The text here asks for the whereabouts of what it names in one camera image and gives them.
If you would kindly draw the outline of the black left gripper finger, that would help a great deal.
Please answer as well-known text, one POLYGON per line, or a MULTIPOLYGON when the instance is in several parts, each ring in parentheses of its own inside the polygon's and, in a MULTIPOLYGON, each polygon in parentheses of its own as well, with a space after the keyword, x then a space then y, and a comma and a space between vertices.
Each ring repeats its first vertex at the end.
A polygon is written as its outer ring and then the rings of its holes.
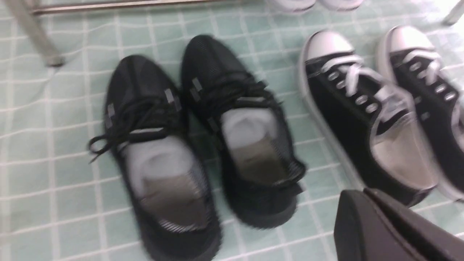
POLYGON ((343 190, 333 233, 339 261, 462 261, 464 243, 386 193, 343 190))

